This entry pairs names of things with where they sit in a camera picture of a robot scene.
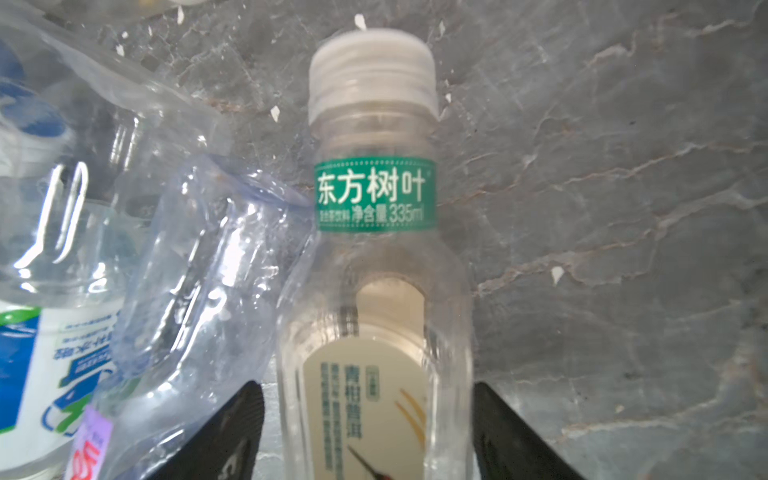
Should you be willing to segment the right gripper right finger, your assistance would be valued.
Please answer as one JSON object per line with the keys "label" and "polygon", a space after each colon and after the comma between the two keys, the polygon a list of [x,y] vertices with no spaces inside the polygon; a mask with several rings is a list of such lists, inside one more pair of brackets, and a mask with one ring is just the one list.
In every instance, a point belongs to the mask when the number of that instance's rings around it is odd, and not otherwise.
{"label": "right gripper right finger", "polygon": [[473,446],[483,480],[582,480],[485,382],[473,387]]}

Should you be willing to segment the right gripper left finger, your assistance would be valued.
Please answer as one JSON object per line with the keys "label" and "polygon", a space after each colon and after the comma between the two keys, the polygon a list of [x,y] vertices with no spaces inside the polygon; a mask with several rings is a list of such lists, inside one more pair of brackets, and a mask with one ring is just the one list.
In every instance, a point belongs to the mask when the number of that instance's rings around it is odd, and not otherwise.
{"label": "right gripper left finger", "polygon": [[249,381],[152,477],[250,480],[265,417],[260,384]]}

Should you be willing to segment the tea bottle green neck band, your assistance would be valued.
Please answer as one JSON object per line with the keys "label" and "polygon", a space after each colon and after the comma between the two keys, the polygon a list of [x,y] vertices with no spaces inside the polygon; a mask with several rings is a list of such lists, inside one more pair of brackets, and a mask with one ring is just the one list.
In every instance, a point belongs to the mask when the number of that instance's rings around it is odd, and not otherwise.
{"label": "tea bottle green neck band", "polygon": [[471,294],[437,231],[433,56],[394,29],[314,54],[316,230],[281,294],[290,479],[467,479]]}

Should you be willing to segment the crushed bottle pink purple label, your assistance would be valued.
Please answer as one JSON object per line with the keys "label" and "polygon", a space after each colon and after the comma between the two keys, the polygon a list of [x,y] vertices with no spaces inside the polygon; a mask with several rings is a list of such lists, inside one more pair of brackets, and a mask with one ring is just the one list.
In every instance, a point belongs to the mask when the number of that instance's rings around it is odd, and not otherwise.
{"label": "crushed bottle pink purple label", "polygon": [[254,164],[205,155],[168,182],[84,411],[68,479],[154,479],[273,355],[312,205]]}

